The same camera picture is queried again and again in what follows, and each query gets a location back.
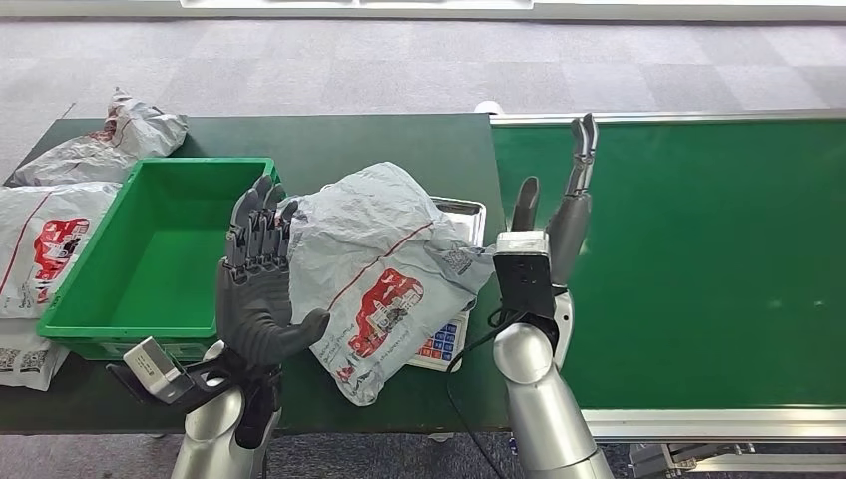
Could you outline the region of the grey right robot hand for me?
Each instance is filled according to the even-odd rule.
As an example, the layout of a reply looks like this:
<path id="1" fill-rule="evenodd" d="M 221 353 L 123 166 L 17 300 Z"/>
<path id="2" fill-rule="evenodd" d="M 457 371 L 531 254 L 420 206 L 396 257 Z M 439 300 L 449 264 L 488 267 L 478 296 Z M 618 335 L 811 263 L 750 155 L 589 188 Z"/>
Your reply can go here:
<path id="1" fill-rule="evenodd" d="M 594 115 L 587 113 L 572 120 L 571 130 L 574 138 L 572 169 L 562 200 L 545 227 L 554 295 L 567 291 L 570 275 L 586 238 L 592 207 L 589 184 L 599 137 Z"/>

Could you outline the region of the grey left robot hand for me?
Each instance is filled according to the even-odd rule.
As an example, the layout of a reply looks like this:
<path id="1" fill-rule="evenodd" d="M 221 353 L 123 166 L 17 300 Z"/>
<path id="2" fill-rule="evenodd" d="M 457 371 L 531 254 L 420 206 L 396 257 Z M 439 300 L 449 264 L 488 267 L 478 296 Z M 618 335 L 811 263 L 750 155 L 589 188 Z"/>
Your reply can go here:
<path id="1" fill-rule="evenodd" d="M 270 175 L 232 208 L 217 266 L 215 323 L 218 338 L 251 365 L 278 366 L 321 339 L 329 324 L 322 308 L 292 320 L 288 246 L 297 209 Z"/>

